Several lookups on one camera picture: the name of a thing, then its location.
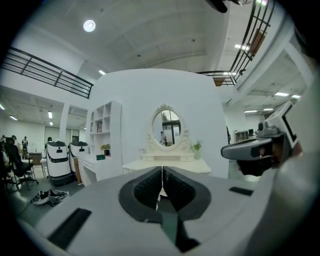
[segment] black slot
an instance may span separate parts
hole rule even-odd
[[[87,221],[91,211],[76,209],[49,237],[48,240],[65,250],[76,237],[81,227]]]
[[[245,189],[237,186],[233,186],[232,188],[229,189],[229,191],[232,191],[241,195],[245,195],[245,196],[251,196],[252,193],[254,192],[253,190]]]

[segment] ornate mirror frame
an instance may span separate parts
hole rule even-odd
[[[154,121],[159,113],[162,113],[162,111],[169,110],[174,112],[178,117],[180,121],[180,136],[175,142],[175,144],[171,146],[163,146],[161,145],[153,132],[153,124]],[[191,145],[189,141],[189,133],[186,129],[186,124],[181,117],[181,115],[177,114],[177,112],[174,110],[173,107],[162,104],[160,107],[158,107],[155,112],[152,115],[152,118],[149,123],[148,127],[148,133],[147,133],[147,150],[145,154],[142,154],[142,158],[145,161],[155,161],[157,160],[177,160],[179,158],[179,161],[188,162],[194,160],[195,154],[191,150]]]

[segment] bookshelf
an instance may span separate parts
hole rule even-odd
[[[90,154],[103,154],[100,149],[102,144],[110,144],[111,157],[113,154],[121,154],[121,147],[116,139],[121,137],[121,107],[120,103],[111,101],[91,111],[88,143]]]

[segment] white robot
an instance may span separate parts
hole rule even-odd
[[[67,146],[62,141],[48,141],[46,145],[48,174],[53,185],[62,185],[73,181],[68,163]]]
[[[81,155],[89,154],[89,146],[87,143],[82,141],[71,142],[68,146],[69,148],[69,164],[73,175],[76,175],[74,158]]]

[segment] oval mirror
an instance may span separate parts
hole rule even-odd
[[[163,110],[155,117],[152,132],[160,145],[164,147],[174,145],[181,134],[179,117],[171,110]]]

